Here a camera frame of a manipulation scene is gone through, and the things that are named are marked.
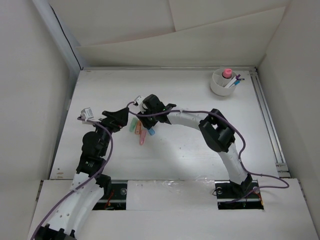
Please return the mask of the green highlighter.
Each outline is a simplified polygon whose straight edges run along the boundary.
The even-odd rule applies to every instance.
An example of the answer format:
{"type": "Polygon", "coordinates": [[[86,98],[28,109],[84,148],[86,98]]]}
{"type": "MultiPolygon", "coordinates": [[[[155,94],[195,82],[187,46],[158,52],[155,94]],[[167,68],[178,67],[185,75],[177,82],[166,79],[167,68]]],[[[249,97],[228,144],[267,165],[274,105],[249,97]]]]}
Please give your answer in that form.
{"type": "Polygon", "coordinates": [[[130,132],[135,132],[137,123],[138,123],[138,119],[137,119],[137,118],[133,118],[133,119],[131,120],[130,126],[129,126],[129,131],[130,131],[130,132]]]}

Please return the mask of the orange highlighter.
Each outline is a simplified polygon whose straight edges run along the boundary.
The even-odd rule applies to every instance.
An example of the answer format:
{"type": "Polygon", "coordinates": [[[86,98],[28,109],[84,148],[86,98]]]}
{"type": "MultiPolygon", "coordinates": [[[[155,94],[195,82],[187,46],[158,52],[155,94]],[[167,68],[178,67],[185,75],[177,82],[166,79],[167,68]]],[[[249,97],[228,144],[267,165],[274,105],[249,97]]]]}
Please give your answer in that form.
{"type": "Polygon", "coordinates": [[[134,133],[136,135],[140,135],[141,134],[141,130],[142,130],[142,123],[140,120],[137,121],[136,125],[135,125],[135,131],[134,133]]]}

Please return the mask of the blue highlighter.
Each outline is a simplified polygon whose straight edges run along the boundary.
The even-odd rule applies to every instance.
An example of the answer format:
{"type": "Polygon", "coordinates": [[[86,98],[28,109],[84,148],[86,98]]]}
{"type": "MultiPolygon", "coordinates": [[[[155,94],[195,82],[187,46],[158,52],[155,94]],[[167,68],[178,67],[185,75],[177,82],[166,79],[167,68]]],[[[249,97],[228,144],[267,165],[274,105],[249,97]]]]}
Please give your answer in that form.
{"type": "Polygon", "coordinates": [[[151,129],[148,130],[148,133],[149,133],[151,136],[153,136],[156,132],[151,128],[151,129]]]}

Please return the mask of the pink highlighter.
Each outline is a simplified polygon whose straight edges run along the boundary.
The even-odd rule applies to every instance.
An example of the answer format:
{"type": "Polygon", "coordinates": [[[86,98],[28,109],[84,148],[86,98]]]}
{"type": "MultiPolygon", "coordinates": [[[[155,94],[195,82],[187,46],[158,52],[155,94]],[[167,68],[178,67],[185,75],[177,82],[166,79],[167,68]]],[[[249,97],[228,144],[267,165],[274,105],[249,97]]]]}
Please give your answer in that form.
{"type": "Polygon", "coordinates": [[[146,135],[147,135],[147,130],[146,129],[142,129],[140,131],[140,135],[139,135],[139,144],[142,146],[145,142],[146,139],[146,135]]]}

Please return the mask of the pink cap small bottle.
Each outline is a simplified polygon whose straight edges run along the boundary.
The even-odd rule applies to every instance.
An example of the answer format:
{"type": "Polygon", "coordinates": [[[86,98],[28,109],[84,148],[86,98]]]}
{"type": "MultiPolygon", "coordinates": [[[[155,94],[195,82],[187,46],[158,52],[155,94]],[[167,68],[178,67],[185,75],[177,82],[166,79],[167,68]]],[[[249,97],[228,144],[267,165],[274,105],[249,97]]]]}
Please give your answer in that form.
{"type": "Polygon", "coordinates": [[[233,75],[233,71],[231,68],[225,68],[221,75],[225,79],[231,79],[233,75]]]}

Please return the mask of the blue cap white marker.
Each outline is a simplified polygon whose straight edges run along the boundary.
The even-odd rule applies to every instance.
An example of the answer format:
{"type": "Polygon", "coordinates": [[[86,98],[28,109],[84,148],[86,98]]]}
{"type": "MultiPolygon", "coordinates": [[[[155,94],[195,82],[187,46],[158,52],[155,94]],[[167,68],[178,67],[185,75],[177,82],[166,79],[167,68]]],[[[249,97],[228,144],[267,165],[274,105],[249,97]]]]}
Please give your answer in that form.
{"type": "Polygon", "coordinates": [[[236,85],[238,85],[241,81],[243,81],[244,80],[244,78],[239,78],[239,79],[237,79],[232,85],[231,85],[231,87],[235,87],[236,85]]]}

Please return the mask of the purple cap white marker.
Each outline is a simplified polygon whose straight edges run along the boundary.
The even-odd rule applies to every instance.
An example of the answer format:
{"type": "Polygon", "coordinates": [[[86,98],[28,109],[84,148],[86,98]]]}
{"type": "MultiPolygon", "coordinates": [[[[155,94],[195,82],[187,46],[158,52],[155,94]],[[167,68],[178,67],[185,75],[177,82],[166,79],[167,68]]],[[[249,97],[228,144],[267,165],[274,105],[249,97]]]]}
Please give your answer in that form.
{"type": "Polygon", "coordinates": [[[241,77],[240,74],[236,75],[234,78],[232,78],[232,79],[230,80],[230,82],[225,86],[225,88],[231,88],[231,85],[232,85],[237,79],[240,79],[240,77],[241,77]]]}

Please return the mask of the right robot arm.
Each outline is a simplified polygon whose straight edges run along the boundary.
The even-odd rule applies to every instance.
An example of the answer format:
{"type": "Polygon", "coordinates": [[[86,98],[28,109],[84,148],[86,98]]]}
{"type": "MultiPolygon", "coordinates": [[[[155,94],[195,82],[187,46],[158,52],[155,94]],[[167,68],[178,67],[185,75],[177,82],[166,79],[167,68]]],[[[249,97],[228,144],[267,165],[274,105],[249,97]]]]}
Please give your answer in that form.
{"type": "Polygon", "coordinates": [[[218,153],[226,167],[232,193],[243,197],[249,192],[252,177],[241,165],[235,144],[235,129],[218,109],[192,111],[172,103],[164,105],[154,94],[146,98],[138,96],[134,105],[139,107],[137,117],[147,129],[153,128],[157,123],[165,123],[200,131],[207,146],[218,153]]]}

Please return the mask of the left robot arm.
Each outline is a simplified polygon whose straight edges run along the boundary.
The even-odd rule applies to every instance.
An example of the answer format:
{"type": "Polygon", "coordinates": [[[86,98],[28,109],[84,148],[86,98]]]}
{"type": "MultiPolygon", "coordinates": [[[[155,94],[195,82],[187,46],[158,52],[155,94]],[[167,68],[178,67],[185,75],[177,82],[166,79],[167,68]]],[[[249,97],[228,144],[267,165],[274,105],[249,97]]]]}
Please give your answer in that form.
{"type": "Polygon", "coordinates": [[[112,135],[128,124],[129,108],[102,115],[94,119],[90,108],[81,111],[77,119],[95,130],[82,138],[82,153],[68,193],[45,215],[31,239],[76,240],[96,203],[111,194],[111,178],[103,170],[113,152],[112,135]]]}

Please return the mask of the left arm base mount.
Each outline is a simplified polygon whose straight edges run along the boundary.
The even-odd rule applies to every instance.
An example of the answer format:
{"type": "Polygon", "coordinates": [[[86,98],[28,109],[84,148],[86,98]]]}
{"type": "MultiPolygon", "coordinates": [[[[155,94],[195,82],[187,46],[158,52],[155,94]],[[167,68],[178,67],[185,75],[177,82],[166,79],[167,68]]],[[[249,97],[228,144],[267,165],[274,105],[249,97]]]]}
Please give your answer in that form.
{"type": "Polygon", "coordinates": [[[126,210],[128,182],[113,180],[108,192],[95,204],[94,211],[123,211],[126,210]]]}

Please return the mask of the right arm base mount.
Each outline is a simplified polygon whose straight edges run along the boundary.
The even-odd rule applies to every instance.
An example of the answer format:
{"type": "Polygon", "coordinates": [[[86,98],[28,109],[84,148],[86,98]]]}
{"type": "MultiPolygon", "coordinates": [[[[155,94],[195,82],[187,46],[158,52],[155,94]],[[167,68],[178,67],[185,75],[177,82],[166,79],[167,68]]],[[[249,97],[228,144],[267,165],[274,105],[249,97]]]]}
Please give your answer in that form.
{"type": "Polygon", "coordinates": [[[217,199],[219,210],[263,210],[264,204],[259,193],[249,192],[258,187],[258,181],[253,180],[244,193],[236,193],[228,180],[215,181],[212,195],[217,199]]]}

